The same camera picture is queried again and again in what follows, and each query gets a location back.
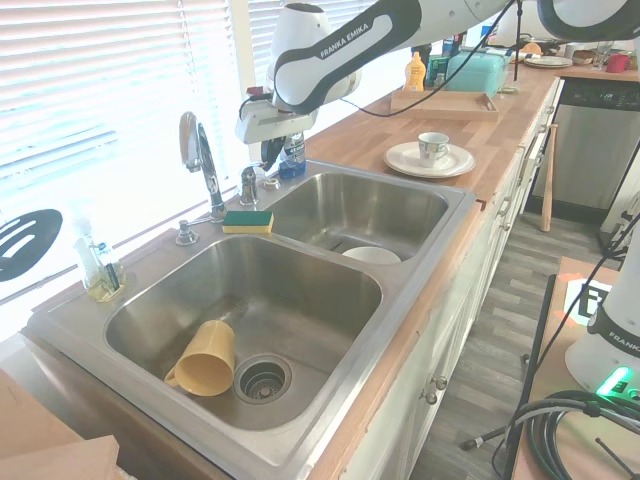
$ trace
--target white bowl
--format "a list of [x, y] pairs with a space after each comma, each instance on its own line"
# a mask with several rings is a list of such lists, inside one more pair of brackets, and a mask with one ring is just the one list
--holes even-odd
[[379, 247], [358, 247], [347, 250], [343, 255], [355, 258], [362, 262], [375, 263], [378, 265], [390, 265], [400, 263], [400, 257], [390, 250]]

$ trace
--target franka emika robot arm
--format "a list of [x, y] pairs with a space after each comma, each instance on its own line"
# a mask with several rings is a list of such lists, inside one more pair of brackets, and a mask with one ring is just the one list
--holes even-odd
[[[537, 1], [554, 36], [570, 41], [630, 40], [640, 36], [640, 0]], [[256, 143], [308, 130], [318, 108], [352, 93], [360, 69], [406, 47], [465, 31], [503, 10], [508, 0], [378, 0], [332, 31], [322, 9], [289, 3], [272, 42], [266, 88], [270, 99], [247, 102], [236, 135]]]
[[[465, 31], [502, 11], [507, 0], [378, 0], [331, 31], [318, 7], [283, 8], [267, 73], [269, 99], [249, 101], [237, 136], [245, 143], [311, 128], [318, 108], [353, 92], [360, 68], [385, 53], [424, 45]], [[640, 0], [537, 0], [544, 27], [580, 42], [636, 40]], [[640, 401], [640, 232], [634, 235], [618, 282], [593, 316], [588, 333], [565, 360], [586, 389]]]

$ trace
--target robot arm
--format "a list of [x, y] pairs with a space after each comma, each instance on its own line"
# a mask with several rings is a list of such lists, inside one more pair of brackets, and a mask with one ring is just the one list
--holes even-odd
[[[467, 30], [508, 3], [378, 0], [333, 32], [321, 9], [289, 4], [274, 34], [276, 61], [269, 72], [273, 98], [247, 104], [236, 134], [253, 143], [311, 128], [320, 106], [357, 88], [359, 69], [367, 63], [393, 50]], [[543, 25], [558, 38], [598, 41], [640, 36], [640, 0], [537, 0], [537, 7]]]

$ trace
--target sponge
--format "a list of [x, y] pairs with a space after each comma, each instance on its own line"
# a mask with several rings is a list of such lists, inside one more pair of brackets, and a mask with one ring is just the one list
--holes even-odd
[[271, 233], [273, 212], [227, 212], [224, 233]]

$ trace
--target wooden floor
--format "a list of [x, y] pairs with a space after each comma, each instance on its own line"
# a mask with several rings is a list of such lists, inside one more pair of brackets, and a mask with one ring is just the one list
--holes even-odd
[[597, 227], [553, 219], [551, 232], [542, 233], [539, 224], [530, 213], [517, 220], [411, 480], [498, 478], [491, 454], [499, 439], [471, 452], [457, 445], [513, 414], [525, 375], [520, 357], [531, 351], [547, 278], [560, 257], [595, 263], [601, 256]]

